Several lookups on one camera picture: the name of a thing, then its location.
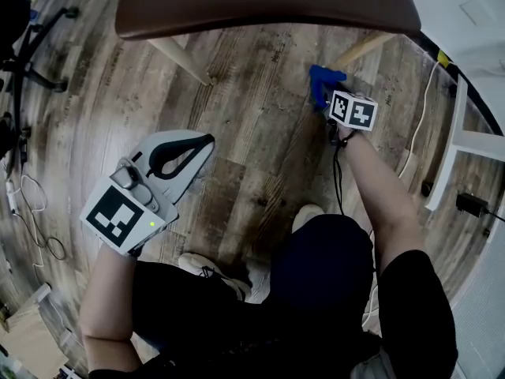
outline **hand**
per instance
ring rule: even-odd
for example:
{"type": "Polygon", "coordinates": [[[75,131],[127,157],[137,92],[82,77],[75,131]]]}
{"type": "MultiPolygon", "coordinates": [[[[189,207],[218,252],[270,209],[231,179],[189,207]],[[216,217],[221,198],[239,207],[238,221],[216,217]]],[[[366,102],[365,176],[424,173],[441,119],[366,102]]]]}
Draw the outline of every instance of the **hand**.
{"type": "Polygon", "coordinates": [[[339,139],[342,140],[345,137],[348,137],[352,131],[353,130],[351,128],[339,124],[339,139]]]}

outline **shoe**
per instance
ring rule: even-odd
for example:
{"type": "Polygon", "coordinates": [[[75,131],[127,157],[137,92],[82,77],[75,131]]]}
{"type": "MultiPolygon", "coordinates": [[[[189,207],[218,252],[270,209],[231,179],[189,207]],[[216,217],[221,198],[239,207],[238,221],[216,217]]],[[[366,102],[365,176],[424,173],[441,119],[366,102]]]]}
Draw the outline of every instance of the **shoe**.
{"type": "Polygon", "coordinates": [[[291,233],[297,231],[300,227],[305,225],[308,221],[315,218],[318,215],[324,215],[324,210],[317,205],[305,205],[302,206],[298,211],[297,215],[294,217],[293,226],[291,227],[291,233]]]}
{"type": "Polygon", "coordinates": [[[224,275],[216,264],[208,258],[194,253],[183,253],[178,259],[180,269],[196,275],[210,278],[214,274],[219,275],[221,280],[237,293],[237,299],[247,302],[251,297],[251,287],[240,280],[234,280],[224,275]]]}

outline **white sneaker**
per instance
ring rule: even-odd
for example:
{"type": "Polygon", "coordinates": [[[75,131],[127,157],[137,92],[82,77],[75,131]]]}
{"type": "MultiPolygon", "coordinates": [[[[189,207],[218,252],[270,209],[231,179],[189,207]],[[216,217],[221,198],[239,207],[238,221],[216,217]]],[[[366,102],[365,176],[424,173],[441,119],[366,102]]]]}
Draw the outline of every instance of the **white sneaker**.
{"type": "Polygon", "coordinates": [[[297,215],[294,217],[293,226],[291,227],[291,233],[297,231],[300,227],[306,224],[310,219],[315,218],[318,215],[324,215],[324,210],[317,205],[305,205],[302,206],[298,211],[297,215]]]}
{"type": "Polygon", "coordinates": [[[216,264],[208,258],[195,253],[183,253],[178,259],[179,268],[196,275],[210,278],[218,274],[223,282],[237,292],[237,299],[247,302],[251,297],[250,286],[240,280],[234,280],[224,275],[216,264]]]}

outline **brown chair seat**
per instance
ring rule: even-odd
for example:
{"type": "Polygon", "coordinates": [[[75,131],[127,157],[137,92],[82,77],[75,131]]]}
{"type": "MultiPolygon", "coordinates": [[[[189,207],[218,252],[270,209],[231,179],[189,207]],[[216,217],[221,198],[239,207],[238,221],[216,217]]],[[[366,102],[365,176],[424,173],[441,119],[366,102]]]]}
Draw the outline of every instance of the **brown chair seat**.
{"type": "Polygon", "coordinates": [[[297,22],[415,33],[412,0],[120,0],[116,32],[154,39],[215,28],[297,22]]]}

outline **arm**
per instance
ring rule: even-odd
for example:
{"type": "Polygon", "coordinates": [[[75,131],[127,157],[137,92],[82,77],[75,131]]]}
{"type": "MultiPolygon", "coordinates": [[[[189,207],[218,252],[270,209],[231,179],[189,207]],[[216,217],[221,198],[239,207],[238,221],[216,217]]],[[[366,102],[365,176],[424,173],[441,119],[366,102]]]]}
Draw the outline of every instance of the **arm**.
{"type": "Polygon", "coordinates": [[[80,308],[80,330],[92,370],[131,372],[141,362],[133,334],[133,273],[137,261],[102,244],[80,308]]]}
{"type": "MultiPolygon", "coordinates": [[[[340,126],[340,139],[350,132],[340,126]]],[[[401,253],[425,250],[417,212],[405,186],[365,136],[357,133],[344,150],[375,232],[377,270],[382,274],[401,253]]]]}

